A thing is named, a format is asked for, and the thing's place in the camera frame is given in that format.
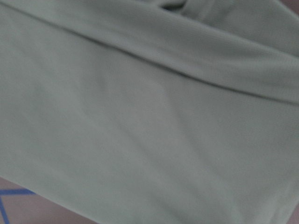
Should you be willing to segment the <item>olive green long-sleeve shirt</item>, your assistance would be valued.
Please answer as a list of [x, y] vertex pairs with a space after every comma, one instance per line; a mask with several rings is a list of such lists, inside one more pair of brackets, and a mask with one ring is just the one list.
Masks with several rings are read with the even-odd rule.
[[285, 224], [299, 17], [278, 0], [3, 0], [0, 175], [101, 224]]

